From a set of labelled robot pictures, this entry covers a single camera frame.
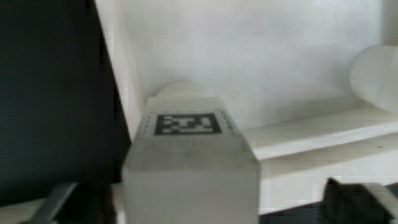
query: white panel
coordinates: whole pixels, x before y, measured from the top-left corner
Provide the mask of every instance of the white panel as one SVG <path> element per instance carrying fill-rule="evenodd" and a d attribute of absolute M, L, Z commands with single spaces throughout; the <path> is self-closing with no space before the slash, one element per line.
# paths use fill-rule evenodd
<path fill-rule="evenodd" d="M 220 96 L 240 128 L 355 107 L 350 64 L 382 40 L 382 5 L 121 0 L 144 97 L 190 80 Z"/>
<path fill-rule="evenodd" d="M 142 112 L 142 90 L 137 69 L 133 65 L 133 55 L 130 48 L 130 35 L 126 20 L 121 14 L 119 1 L 96 0 L 101 28 L 107 41 L 107 48 L 115 74 L 115 83 L 121 96 L 123 110 L 126 115 L 130 137 L 133 139 L 140 112 Z"/>

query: dark background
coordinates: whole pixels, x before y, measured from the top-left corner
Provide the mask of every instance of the dark background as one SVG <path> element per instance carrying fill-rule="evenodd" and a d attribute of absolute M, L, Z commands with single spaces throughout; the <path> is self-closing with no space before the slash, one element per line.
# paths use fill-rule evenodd
<path fill-rule="evenodd" d="M 94 1 L 0 1 L 0 206 L 119 181 L 130 146 Z"/>
<path fill-rule="evenodd" d="M 387 189 L 398 197 L 398 184 L 391 184 Z M 259 224 L 320 224 L 318 217 L 320 203 L 314 203 L 263 215 L 259 217 Z"/>

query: white wall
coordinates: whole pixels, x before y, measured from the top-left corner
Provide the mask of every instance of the white wall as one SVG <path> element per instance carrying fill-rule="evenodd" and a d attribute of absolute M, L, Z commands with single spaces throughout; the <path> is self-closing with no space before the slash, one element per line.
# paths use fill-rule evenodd
<path fill-rule="evenodd" d="M 382 43 L 384 5 L 121 0 L 144 98 L 188 79 L 222 97 L 242 128 L 357 106 L 350 64 Z"/>

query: white shelf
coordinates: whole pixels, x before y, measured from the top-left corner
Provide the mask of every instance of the white shelf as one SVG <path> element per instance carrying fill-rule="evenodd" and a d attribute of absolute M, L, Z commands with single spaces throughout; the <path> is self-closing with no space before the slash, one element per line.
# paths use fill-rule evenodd
<path fill-rule="evenodd" d="M 368 106 L 243 132 L 259 160 L 398 133 L 398 115 Z"/>

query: black and white square marker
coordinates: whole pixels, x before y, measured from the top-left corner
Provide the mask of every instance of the black and white square marker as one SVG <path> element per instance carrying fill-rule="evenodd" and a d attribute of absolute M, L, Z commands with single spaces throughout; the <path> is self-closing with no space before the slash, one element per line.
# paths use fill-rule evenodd
<path fill-rule="evenodd" d="M 203 135 L 220 133 L 220 124 L 213 113 L 158 115 L 155 135 Z"/>

